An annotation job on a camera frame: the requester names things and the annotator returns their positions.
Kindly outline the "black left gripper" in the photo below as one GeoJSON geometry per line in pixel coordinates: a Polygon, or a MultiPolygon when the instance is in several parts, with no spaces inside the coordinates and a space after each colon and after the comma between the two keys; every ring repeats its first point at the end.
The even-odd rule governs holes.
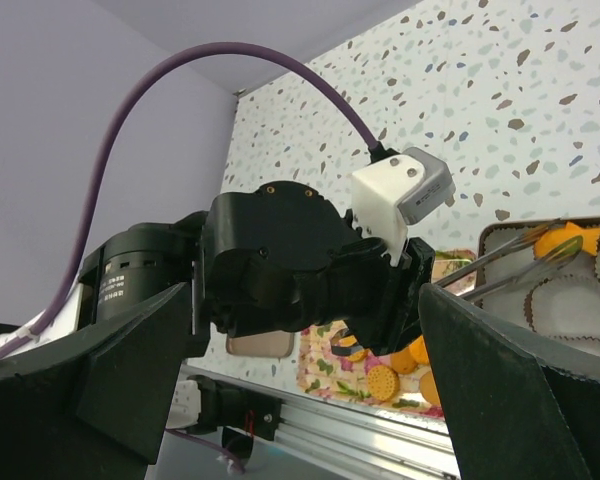
{"type": "Polygon", "coordinates": [[[342,321],[386,355],[422,333],[419,291],[434,257],[420,238],[392,255],[387,238],[364,235],[351,212],[301,183],[223,193],[201,230],[199,324],[245,337],[342,321]]]}

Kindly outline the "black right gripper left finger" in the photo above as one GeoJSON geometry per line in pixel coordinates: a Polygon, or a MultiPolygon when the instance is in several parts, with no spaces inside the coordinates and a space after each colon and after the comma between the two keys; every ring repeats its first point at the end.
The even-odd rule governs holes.
{"type": "Polygon", "coordinates": [[[0,479],[142,479],[156,462],[191,327],[173,286],[0,361],[0,479]]]}

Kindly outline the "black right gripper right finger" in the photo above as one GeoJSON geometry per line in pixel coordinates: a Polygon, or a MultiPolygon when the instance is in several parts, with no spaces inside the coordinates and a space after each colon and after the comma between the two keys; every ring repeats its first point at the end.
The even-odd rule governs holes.
{"type": "Polygon", "coordinates": [[[464,479],[600,479],[600,357],[428,284],[419,313],[464,479]]]}

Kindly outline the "metal tongs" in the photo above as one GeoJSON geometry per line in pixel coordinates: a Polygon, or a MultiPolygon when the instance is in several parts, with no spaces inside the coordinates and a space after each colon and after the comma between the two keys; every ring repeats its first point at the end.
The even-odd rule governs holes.
{"type": "Polygon", "coordinates": [[[549,280],[572,263],[582,251],[582,238],[575,237],[540,258],[534,257],[535,242],[550,229],[557,228],[559,223],[559,220],[552,220],[527,228],[513,239],[434,284],[447,288],[465,277],[481,273],[484,275],[483,281],[476,282],[471,290],[460,294],[461,299],[476,302],[503,290],[549,280]]]}

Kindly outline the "orange fish cookie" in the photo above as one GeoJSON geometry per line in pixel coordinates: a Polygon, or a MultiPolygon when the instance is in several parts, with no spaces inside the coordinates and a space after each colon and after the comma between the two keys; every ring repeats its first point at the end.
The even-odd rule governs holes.
{"type": "Polygon", "coordinates": [[[406,348],[390,355],[390,366],[398,374],[413,373],[419,366],[430,364],[424,337],[420,335],[406,348]]]}
{"type": "Polygon", "coordinates": [[[575,237],[582,238],[582,250],[585,253],[593,257],[598,254],[600,227],[581,227],[568,221],[563,226],[550,229],[535,242],[534,257],[540,258],[575,237]]]}

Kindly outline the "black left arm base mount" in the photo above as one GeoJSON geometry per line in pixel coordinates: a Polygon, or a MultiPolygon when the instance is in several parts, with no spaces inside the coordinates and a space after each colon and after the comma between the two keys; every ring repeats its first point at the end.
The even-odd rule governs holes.
{"type": "Polygon", "coordinates": [[[215,447],[233,468],[250,460],[257,439],[272,441],[281,420],[282,400],[204,375],[176,383],[166,430],[200,441],[219,432],[215,447]]]}

